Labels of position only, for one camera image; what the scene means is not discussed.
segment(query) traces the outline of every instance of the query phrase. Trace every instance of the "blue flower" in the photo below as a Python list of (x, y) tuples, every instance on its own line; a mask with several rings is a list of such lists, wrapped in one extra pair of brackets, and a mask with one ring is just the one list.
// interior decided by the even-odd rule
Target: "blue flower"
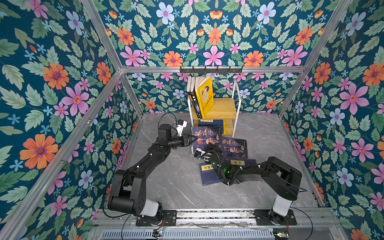
[(81, 72), (81, 74), (83, 75), (83, 77), (86, 77), (88, 75), (88, 73), (85, 71), (85, 69), (83, 69), (83, 71)]
[(20, 119), (20, 117), (16, 117), (16, 114), (12, 114), (12, 117), (8, 117), (7, 119), (12, 121), (12, 125), (14, 125), (15, 122), (20, 123), (20, 121), (18, 120)]
[(307, 19), (311, 20), (313, 18), (313, 13), (307, 15)]
[(15, 164), (12, 164), (11, 166), (9, 166), (9, 168), (15, 168), (14, 171), (17, 172), (17, 170), (19, 170), (19, 168), (23, 168), (23, 161), (18, 161), (17, 159), (15, 159)]
[(47, 116), (49, 116), (49, 114), (52, 114), (52, 110), (53, 108), (50, 108), (49, 106), (47, 106), (47, 108), (43, 109), (43, 112), (47, 113)]
[(72, 180), (70, 180), (70, 178), (68, 178), (67, 180), (64, 181), (65, 185), (64, 187), (68, 187), (70, 185), (70, 183), (72, 182)]
[(26, 54), (24, 55), (24, 57), (29, 58), (30, 61), (32, 61), (32, 59), (36, 59), (36, 58), (34, 57), (34, 55), (35, 55), (34, 52), (29, 53), (28, 50), (25, 50), (25, 53), (26, 53)]
[(60, 188), (57, 187), (53, 194), (57, 197), (60, 194)]
[(221, 19), (222, 22), (226, 23), (228, 21), (228, 15), (227, 16), (223, 16), (223, 19)]
[(173, 13), (173, 15), (175, 15), (175, 17), (178, 17), (178, 16), (180, 16), (180, 12), (177, 11), (177, 10), (175, 10), (175, 12)]
[(41, 128), (43, 130), (41, 130), (40, 133), (44, 133), (45, 135), (47, 135), (47, 132), (51, 131), (51, 129), (49, 129), (49, 127), (50, 127), (49, 125), (47, 125), (47, 126), (42, 125)]
[(119, 13), (119, 18), (120, 18), (121, 21), (123, 21), (123, 20), (124, 20), (124, 15), (122, 15), (121, 13)]
[(69, 226), (65, 226), (64, 227), (64, 231), (61, 233), (61, 234), (64, 234), (64, 235), (67, 235), (67, 233), (70, 231), (70, 227)]
[(210, 21), (210, 20), (209, 20), (209, 16), (205, 16), (205, 15), (204, 15), (204, 19), (203, 19), (203, 21), (205, 21), (205, 23), (209, 22), (209, 21)]
[(46, 51), (46, 49), (44, 48), (44, 45), (40, 45), (40, 44), (36, 44), (38, 49), (37, 51), (41, 52), (41, 53), (44, 53)]
[(105, 17), (105, 20), (108, 21), (109, 23), (112, 21), (109, 15), (104, 15), (104, 17)]

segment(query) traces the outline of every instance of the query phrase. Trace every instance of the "small bookshelf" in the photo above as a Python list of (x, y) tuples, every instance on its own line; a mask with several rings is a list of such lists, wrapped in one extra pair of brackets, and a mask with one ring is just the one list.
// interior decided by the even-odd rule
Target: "small bookshelf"
[[(232, 91), (231, 98), (214, 98), (214, 105), (209, 110), (205, 118), (203, 119), (212, 119), (212, 120), (224, 120), (225, 121), (225, 131), (226, 135), (235, 135), (235, 129), (237, 124), (237, 118), (240, 112), (240, 106), (242, 98), (240, 96), (240, 90), (237, 84), (237, 81), (233, 81), (234, 89)], [(237, 91), (239, 102), (238, 107), (236, 108), (234, 95), (235, 91)], [(194, 126), (197, 127), (197, 123), (199, 118), (196, 115), (195, 109), (191, 108), (191, 102), (188, 98), (188, 107), (189, 107), (189, 115), (191, 117), (191, 122), (194, 123)]]

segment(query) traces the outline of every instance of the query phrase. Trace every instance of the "pink flower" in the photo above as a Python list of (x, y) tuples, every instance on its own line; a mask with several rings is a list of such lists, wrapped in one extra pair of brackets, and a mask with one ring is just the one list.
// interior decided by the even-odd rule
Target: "pink flower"
[(188, 77), (190, 73), (177, 73), (179, 77), (179, 81), (184, 80), (184, 82), (188, 82)]
[(234, 54), (234, 53), (238, 53), (239, 49), (240, 49), (239, 44), (236, 43), (231, 45), (231, 48), (229, 49), (229, 51), (232, 51), (232, 54)]
[(336, 143), (333, 143), (332, 146), (335, 147), (334, 151), (339, 151), (340, 155), (343, 154), (343, 150), (345, 151), (346, 148), (343, 146), (344, 141), (340, 142), (338, 139), (336, 139)]
[(79, 84), (81, 86), (81, 90), (86, 90), (88, 92), (88, 87), (90, 87), (91, 85), (88, 83), (88, 79), (86, 78), (84, 80), (84, 78), (81, 78), (81, 81), (79, 81)]
[(68, 106), (63, 106), (63, 103), (62, 102), (59, 102), (59, 105), (55, 105), (53, 106), (53, 108), (55, 108), (57, 111), (55, 112), (55, 115), (58, 116), (60, 115), (61, 119), (64, 118), (64, 115), (68, 115), (68, 111), (66, 111), (68, 109)]
[(263, 88), (267, 88), (268, 85), (269, 85), (269, 82), (264, 81), (264, 82), (261, 82), (260, 87), (263, 89)]
[(384, 207), (384, 200), (382, 199), (382, 195), (380, 192), (377, 193), (377, 196), (373, 193), (371, 193), (371, 197), (373, 198), (371, 200), (371, 203), (373, 205), (376, 205), (377, 209), (379, 211), (382, 211), (383, 210), (383, 207)]
[(76, 83), (74, 86), (74, 91), (70, 87), (66, 87), (65, 89), (68, 95), (71, 97), (63, 97), (61, 101), (67, 106), (72, 105), (70, 109), (71, 116), (76, 115), (77, 108), (79, 108), (79, 111), (82, 114), (85, 114), (85, 112), (88, 110), (88, 104), (85, 102), (85, 100), (88, 100), (89, 94), (81, 93), (81, 86), (78, 83)]
[(66, 174), (67, 174), (66, 171), (62, 171), (57, 175), (56, 179), (53, 181), (53, 183), (48, 188), (48, 195), (51, 195), (53, 193), (53, 191), (55, 190), (55, 185), (56, 185), (56, 187), (63, 187), (64, 186), (63, 181), (60, 179), (62, 179)]
[(317, 168), (317, 166), (315, 166), (314, 163), (310, 163), (310, 170), (311, 170), (311, 172), (316, 171), (316, 168)]
[(157, 81), (156, 88), (159, 88), (161, 90), (161, 89), (163, 89), (163, 87), (164, 87), (163, 82)]
[(83, 149), (83, 151), (87, 152), (87, 155), (89, 155), (89, 152), (93, 152), (94, 146), (95, 144), (93, 144), (92, 141), (85, 142), (85, 148)]
[(240, 82), (241, 80), (245, 80), (248, 73), (235, 73), (233, 76), (233, 79), (237, 79), (237, 82)]
[(223, 52), (217, 52), (217, 46), (213, 45), (211, 47), (211, 53), (209, 52), (204, 52), (203, 53), (204, 57), (207, 58), (205, 61), (204, 65), (209, 65), (212, 63), (212, 66), (216, 63), (216, 65), (221, 65), (221, 60), (219, 58), (222, 58), (224, 56)]
[(347, 109), (349, 107), (349, 111), (352, 113), (352, 115), (355, 115), (358, 111), (358, 106), (365, 107), (368, 106), (369, 102), (366, 98), (361, 98), (364, 94), (368, 91), (368, 86), (364, 86), (359, 88), (359, 90), (356, 91), (356, 84), (351, 83), (348, 88), (349, 94), (346, 92), (340, 93), (340, 98), (343, 100), (346, 100), (343, 102), (340, 106), (340, 109)]
[(283, 59), (284, 57), (286, 57), (288, 55), (287, 52), (288, 52), (288, 50), (284, 50), (284, 48), (283, 48), (281, 50), (281, 52), (277, 53), (277, 58)]
[(315, 87), (314, 92), (311, 93), (311, 96), (313, 96), (312, 101), (320, 102), (320, 97), (324, 96), (324, 93), (321, 93), (323, 87)]
[(130, 47), (128, 47), (128, 46), (125, 46), (125, 51), (127, 53), (121, 52), (120, 55), (122, 57), (124, 57), (124, 58), (128, 58), (127, 60), (125, 60), (125, 64), (127, 66), (130, 66), (133, 63), (133, 65), (135, 67), (138, 67), (139, 63), (141, 63), (141, 64), (145, 63), (145, 61), (142, 58), (139, 58), (139, 56), (140, 56), (140, 51), (139, 50), (135, 50), (132, 53), (132, 49)]
[(253, 76), (251, 77), (252, 79), (255, 78), (256, 81), (259, 81), (260, 78), (264, 78), (264, 73), (252, 73)]
[(77, 146), (74, 148), (72, 154), (68, 158), (68, 160), (67, 160), (68, 162), (72, 162), (72, 156), (73, 157), (78, 157), (79, 156), (79, 153), (77, 151), (75, 151), (75, 150), (79, 149), (79, 147), (80, 147), (80, 144), (77, 144)]
[(373, 180), (373, 182), (376, 184), (381, 184), (384, 181), (384, 164), (380, 163), (379, 169), (380, 171), (377, 170), (376, 168), (371, 169), (371, 172), (376, 176), (378, 176), (378, 177), (375, 177), (375, 179)]
[(57, 213), (58, 216), (61, 215), (61, 210), (67, 208), (67, 204), (65, 203), (67, 201), (67, 197), (61, 198), (61, 196), (57, 197), (57, 202), (51, 203), (51, 217)]
[(288, 63), (287, 66), (292, 66), (293, 64), (295, 65), (300, 65), (301, 60), (300, 58), (305, 57), (308, 52), (301, 52), (303, 50), (303, 46), (300, 45), (297, 49), (296, 52), (293, 51), (292, 49), (288, 50), (288, 57), (284, 58), (281, 62), (282, 63)]
[(311, 81), (312, 81), (312, 77), (310, 78), (308, 76), (305, 77), (305, 80), (303, 81), (303, 90), (305, 89), (305, 91), (308, 92), (309, 88), (312, 87), (313, 85)]
[(189, 46), (188, 49), (189, 49), (189, 53), (196, 53), (196, 51), (199, 50), (197, 48), (197, 44), (193, 45), (193, 43), (191, 43), (191, 46)]
[(172, 73), (161, 73), (161, 76), (160, 76), (161, 79), (166, 79), (166, 81), (168, 82), (170, 79), (173, 79), (173, 76), (172, 76)]
[(149, 56), (151, 53), (148, 53), (147, 50), (140, 50), (140, 57), (144, 57), (144, 60), (151, 59)]
[(368, 143), (367, 145), (364, 145), (364, 144), (365, 142), (364, 142), (364, 139), (362, 138), (359, 139), (359, 145), (355, 142), (351, 143), (351, 146), (354, 149), (357, 149), (352, 151), (352, 155), (353, 156), (359, 155), (359, 159), (361, 162), (365, 162), (365, 157), (369, 159), (374, 159), (373, 154), (371, 152), (368, 152), (369, 150), (373, 149), (373, 144), (370, 144), (370, 143)]
[(320, 113), (319, 113), (319, 109), (320, 109), (320, 108), (314, 106), (314, 107), (311, 109), (311, 111), (312, 111), (311, 115), (314, 116), (314, 117), (316, 118), (316, 117), (320, 114)]
[(341, 91), (343, 91), (344, 89), (345, 89), (345, 90), (348, 90), (348, 85), (350, 85), (351, 83), (352, 83), (352, 82), (349, 81), (349, 77), (346, 77), (345, 79), (342, 78), (342, 79), (341, 79), (341, 83), (339, 84), (339, 87), (341, 87), (340, 90), (341, 90)]
[(111, 118), (113, 116), (113, 109), (111, 108), (111, 106), (109, 106), (109, 108), (106, 108), (106, 110), (107, 110), (107, 116)]
[(224, 89), (226, 90), (230, 90), (231, 88), (233, 88), (233, 83), (230, 83), (229, 81), (227, 83), (224, 84)]
[(297, 142), (297, 144), (295, 144), (296, 145), (296, 148), (297, 148), (297, 151), (299, 152), (299, 154), (300, 154), (300, 157), (301, 157), (301, 159), (303, 160), (303, 162), (305, 162), (305, 161), (307, 161), (306, 159), (305, 159), (305, 156), (304, 156), (304, 154), (305, 154), (305, 149), (301, 149), (301, 146), (300, 146), (300, 144)]
[(26, 2), (25, 5), (33, 10), (36, 17), (39, 18), (40, 16), (43, 16), (45, 19), (48, 19), (47, 14), (45, 13), (48, 11), (48, 8), (42, 5), (40, 0), (29, 0), (29, 2)]

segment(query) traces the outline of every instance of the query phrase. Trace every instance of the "floral wallpaper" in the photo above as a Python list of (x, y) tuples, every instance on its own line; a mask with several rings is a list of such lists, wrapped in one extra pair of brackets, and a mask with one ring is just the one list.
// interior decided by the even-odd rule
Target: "floral wallpaper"
[(354, 1), (285, 113), (326, 206), (353, 240), (384, 236), (383, 1)]
[[(337, 3), (119, 0), (95, 5), (126, 66), (297, 66), (308, 58)], [(328, 57), (329, 49), (321, 55)], [(188, 111), (188, 75), (132, 73), (130, 78), (144, 112), (176, 112)], [(228, 97), (236, 79), (243, 111), (276, 112), (296, 78), (292, 73), (217, 74), (214, 92)]]
[[(114, 69), (79, 1), (2, 1), (0, 26), (3, 227)], [(86, 239), (135, 119), (118, 84), (18, 239)]]

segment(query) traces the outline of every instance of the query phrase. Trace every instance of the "orange flower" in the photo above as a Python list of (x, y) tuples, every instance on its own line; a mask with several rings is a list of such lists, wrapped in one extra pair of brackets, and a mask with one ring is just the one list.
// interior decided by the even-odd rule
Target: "orange flower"
[(109, 82), (109, 79), (111, 78), (111, 73), (109, 72), (109, 67), (105, 65), (104, 62), (98, 63), (96, 68), (96, 73), (99, 75), (100, 82), (103, 82), (103, 84), (107, 84)]
[(312, 139), (306, 138), (304, 140), (303, 146), (304, 146), (305, 150), (307, 150), (308, 152), (311, 151), (313, 149)]
[(204, 35), (204, 30), (200, 29), (197, 31), (197, 35), (203, 36)]
[(137, 128), (137, 122), (135, 122), (135, 123), (133, 124), (132, 131), (135, 132), (135, 131), (136, 131), (136, 128)]
[(222, 11), (212, 11), (209, 13), (212, 19), (220, 19), (223, 16)]
[(179, 53), (175, 53), (174, 51), (169, 51), (164, 55), (164, 63), (167, 64), (167, 67), (181, 67), (181, 63), (183, 59), (180, 58)]
[(228, 28), (225, 33), (226, 33), (227, 36), (232, 36), (233, 35), (233, 30)]
[(379, 150), (382, 150), (382, 151), (380, 152), (380, 156), (384, 159), (384, 142), (379, 141), (379, 142), (377, 143), (377, 148), (378, 148)]
[(152, 101), (147, 101), (147, 102), (145, 103), (145, 106), (146, 106), (147, 108), (149, 108), (149, 109), (155, 109), (155, 108), (156, 108), (156, 104), (155, 104), (154, 102), (152, 102)]
[(76, 224), (76, 227), (77, 228), (80, 228), (82, 225), (83, 225), (83, 222), (84, 222), (84, 218), (80, 219), (77, 224)]
[(284, 126), (287, 129), (287, 131), (289, 132), (289, 125), (288, 125), (288, 123), (284, 122)]
[(120, 151), (120, 147), (121, 147), (121, 141), (120, 139), (116, 138), (115, 141), (113, 141), (113, 145), (112, 145), (113, 154), (118, 154)]
[(368, 240), (368, 237), (364, 235), (359, 229), (352, 229), (351, 238), (353, 240)]
[(266, 104), (266, 107), (267, 108), (274, 108), (274, 107), (276, 107), (276, 105), (277, 105), (277, 102), (275, 100), (272, 100)]
[(119, 28), (118, 29), (118, 38), (119, 41), (124, 43), (125, 45), (132, 45), (135, 39), (132, 36), (132, 33), (130, 31), (127, 31), (126, 28)]
[(321, 197), (321, 199), (323, 199), (324, 200), (324, 191), (323, 191), (323, 189), (321, 188), (321, 187), (319, 187), (319, 184), (316, 182), (316, 183), (314, 183), (314, 185), (316, 186), (316, 188), (317, 188), (317, 191), (319, 192), (319, 195), (320, 195), (320, 197)]
[(263, 53), (259, 53), (259, 51), (254, 51), (252, 53), (248, 53), (247, 57), (244, 58), (244, 66), (246, 67), (255, 67), (260, 66), (260, 63), (264, 61), (264, 58), (262, 58), (264, 55)]
[(319, 11), (317, 11), (315, 14), (314, 14), (314, 18), (319, 18), (319, 17), (321, 17), (322, 15), (323, 15), (323, 10), (319, 10)]
[(48, 82), (48, 86), (55, 88), (57, 90), (62, 89), (67, 86), (67, 83), (70, 81), (67, 70), (63, 69), (63, 66), (60, 64), (49, 64), (50, 68), (44, 68), (44, 81)]
[(42, 169), (47, 166), (47, 161), (51, 162), (55, 156), (53, 153), (58, 151), (57, 144), (54, 144), (55, 139), (48, 136), (45, 139), (44, 134), (36, 134), (35, 140), (28, 138), (23, 146), (27, 149), (20, 151), (20, 159), (27, 160), (24, 164), (32, 169), (37, 164), (37, 169)]
[(312, 28), (304, 28), (302, 31), (300, 31), (295, 40), (297, 45), (303, 45), (304, 43), (308, 42), (310, 40), (310, 37), (312, 37), (313, 32)]
[(116, 12), (114, 12), (114, 11), (109, 11), (108, 13), (109, 13), (109, 15), (111, 16), (111, 18), (113, 18), (113, 19), (118, 18), (118, 14), (117, 14)]
[(369, 66), (364, 72), (365, 77), (362, 78), (363, 82), (366, 82), (367, 86), (377, 86), (380, 84), (380, 80), (384, 81), (384, 63), (376, 63)]
[(331, 74), (331, 69), (329, 68), (331, 65), (329, 63), (322, 63), (317, 67), (316, 72), (314, 74), (315, 82), (318, 84), (323, 84), (329, 79), (329, 74)]

